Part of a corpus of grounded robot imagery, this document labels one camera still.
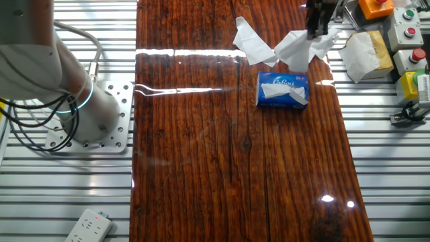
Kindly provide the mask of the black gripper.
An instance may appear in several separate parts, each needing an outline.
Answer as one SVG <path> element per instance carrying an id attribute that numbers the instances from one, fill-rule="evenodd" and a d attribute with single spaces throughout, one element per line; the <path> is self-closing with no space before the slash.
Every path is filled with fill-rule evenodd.
<path id="1" fill-rule="evenodd" d="M 324 36 L 328 34 L 331 14 L 321 12 L 333 7 L 333 0 L 307 0 L 306 1 L 306 27 L 308 37 Z"/>

